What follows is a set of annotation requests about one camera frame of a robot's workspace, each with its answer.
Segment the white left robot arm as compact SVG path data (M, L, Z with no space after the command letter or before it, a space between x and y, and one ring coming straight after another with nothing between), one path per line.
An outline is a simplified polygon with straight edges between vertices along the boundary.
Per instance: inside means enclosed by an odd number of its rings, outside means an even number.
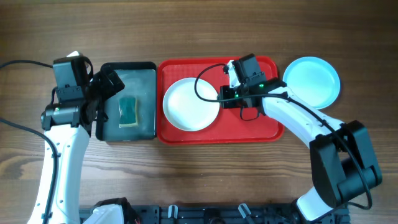
M63 64L55 65L54 72L62 81L54 91L58 103L50 103L42 113L46 152L29 223L80 222L81 170L92 124L107 122L104 103L124 88L109 65L94 75Z

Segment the white plate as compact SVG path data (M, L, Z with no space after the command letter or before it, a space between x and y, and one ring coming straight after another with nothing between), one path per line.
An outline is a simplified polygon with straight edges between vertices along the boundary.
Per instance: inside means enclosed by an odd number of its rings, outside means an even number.
M218 116L220 104L214 101L217 91L204 80L184 78L165 92L164 115L172 126L182 131L199 131Z

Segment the yellow green sponge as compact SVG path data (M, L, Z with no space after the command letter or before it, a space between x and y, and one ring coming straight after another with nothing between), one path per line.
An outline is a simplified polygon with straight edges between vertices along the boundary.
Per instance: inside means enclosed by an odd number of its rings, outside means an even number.
M121 98L119 100L119 114L120 128L137 126L137 100L134 97Z

